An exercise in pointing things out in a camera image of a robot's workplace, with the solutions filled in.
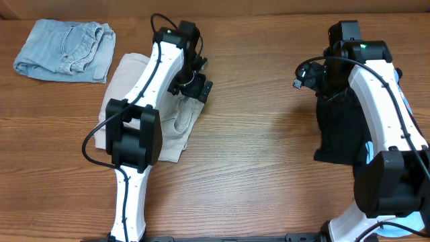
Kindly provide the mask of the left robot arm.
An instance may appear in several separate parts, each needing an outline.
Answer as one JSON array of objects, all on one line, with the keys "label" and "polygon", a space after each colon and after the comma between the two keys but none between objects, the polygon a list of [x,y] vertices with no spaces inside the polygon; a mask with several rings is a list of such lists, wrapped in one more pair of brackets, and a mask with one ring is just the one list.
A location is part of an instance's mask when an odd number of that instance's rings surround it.
[{"label": "left robot arm", "polygon": [[213,83],[200,71],[207,59],[196,50],[202,41],[192,22],[154,33],[149,62],[134,88],[105,109],[105,150],[117,178],[116,217],[109,241],[144,241],[144,202],[151,168],[159,160],[162,118],[179,101],[207,101]]}]

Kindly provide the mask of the folded light blue jeans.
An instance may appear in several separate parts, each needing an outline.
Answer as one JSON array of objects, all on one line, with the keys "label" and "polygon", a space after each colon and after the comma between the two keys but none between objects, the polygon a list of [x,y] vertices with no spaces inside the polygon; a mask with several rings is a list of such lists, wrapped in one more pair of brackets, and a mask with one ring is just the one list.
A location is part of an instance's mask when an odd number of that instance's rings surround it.
[{"label": "folded light blue jeans", "polygon": [[105,83],[115,45],[108,24],[39,19],[13,68],[44,81]]}]

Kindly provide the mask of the light blue shirt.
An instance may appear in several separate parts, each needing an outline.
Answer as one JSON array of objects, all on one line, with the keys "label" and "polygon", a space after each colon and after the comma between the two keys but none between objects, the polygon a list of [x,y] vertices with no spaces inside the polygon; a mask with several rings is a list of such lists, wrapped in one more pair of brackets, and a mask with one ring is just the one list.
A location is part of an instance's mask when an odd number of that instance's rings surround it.
[{"label": "light blue shirt", "polygon": [[[404,93],[402,92],[402,89],[400,88],[400,78],[402,77],[402,71],[399,68],[396,68],[396,70],[394,72],[394,76],[396,78],[396,82],[397,82],[400,96],[402,97],[403,102],[409,111],[409,114],[411,116],[413,116],[413,111],[411,110],[411,107],[407,101],[407,98],[404,96]],[[372,141],[368,141],[365,144],[365,147],[368,151],[367,157],[366,157],[366,164],[368,165],[371,161],[371,158],[374,157],[374,148],[373,148]],[[410,215],[408,215],[407,217],[397,218],[393,221],[393,223],[408,227],[414,231],[422,231],[425,228],[425,224],[423,222],[423,219],[421,217],[420,212],[413,212]],[[409,231],[406,231],[406,230],[398,228],[398,227],[393,227],[390,225],[382,225],[380,228],[376,229],[374,232],[377,235],[380,235],[383,237],[388,237],[388,238],[399,238],[399,237],[405,237],[408,235],[412,235],[412,233]]]}]

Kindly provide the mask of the beige khaki shorts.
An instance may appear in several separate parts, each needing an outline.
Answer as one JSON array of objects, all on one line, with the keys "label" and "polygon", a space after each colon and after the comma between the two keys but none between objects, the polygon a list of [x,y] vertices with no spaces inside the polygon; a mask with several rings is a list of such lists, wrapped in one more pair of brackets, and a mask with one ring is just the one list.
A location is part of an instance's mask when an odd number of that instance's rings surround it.
[{"label": "beige khaki shorts", "polygon": [[[122,99],[137,83],[149,62],[149,57],[138,53],[125,54],[115,70],[105,92],[99,122],[106,119],[105,109],[111,99]],[[184,95],[167,93],[162,102],[161,129],[163,145],[160,161],[178,162],[181,153],[186,150],[192,128],[202,111],[204,104]]]}]

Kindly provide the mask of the black garment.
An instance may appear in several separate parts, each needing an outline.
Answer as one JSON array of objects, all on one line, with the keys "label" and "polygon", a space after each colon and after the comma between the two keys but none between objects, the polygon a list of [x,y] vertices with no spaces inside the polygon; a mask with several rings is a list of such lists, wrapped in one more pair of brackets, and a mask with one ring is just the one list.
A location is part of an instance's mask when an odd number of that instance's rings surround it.
[{"label": "black garment", "polygon": [[[322,145],[314,158],[354,166],[355,203],[368,218],[427,210],[429,144],[400,96],[393,66],[378,76],[354,66],[341,80],[345,95],[318,98]],[[368,141],[374,157],[367,165]]]}]

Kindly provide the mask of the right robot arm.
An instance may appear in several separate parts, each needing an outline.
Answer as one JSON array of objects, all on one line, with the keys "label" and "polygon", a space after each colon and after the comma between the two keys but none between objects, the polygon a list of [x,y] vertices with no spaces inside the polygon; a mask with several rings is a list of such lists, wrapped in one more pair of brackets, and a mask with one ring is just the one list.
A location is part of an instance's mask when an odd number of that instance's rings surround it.
[{"label": "right robot arm", "polygon": [[314,159],[350,164],[353,202],[312,241],[429,236],[429,143],[400,89],[384,41],[365,41],[357,21],[328,31],[329,46],[299,64],[294,87],[312,89],[321,145]]}]

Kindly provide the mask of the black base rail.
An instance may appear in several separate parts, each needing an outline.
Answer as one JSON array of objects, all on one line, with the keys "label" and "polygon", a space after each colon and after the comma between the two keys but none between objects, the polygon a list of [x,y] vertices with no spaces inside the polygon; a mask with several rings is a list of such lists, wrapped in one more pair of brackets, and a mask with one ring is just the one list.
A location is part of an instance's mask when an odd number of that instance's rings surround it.
[{"label": "black base rail", "polygon": [[322,233],[288,233],[284,236],[262,237],[147,237],[146,242],[327,242]]}]

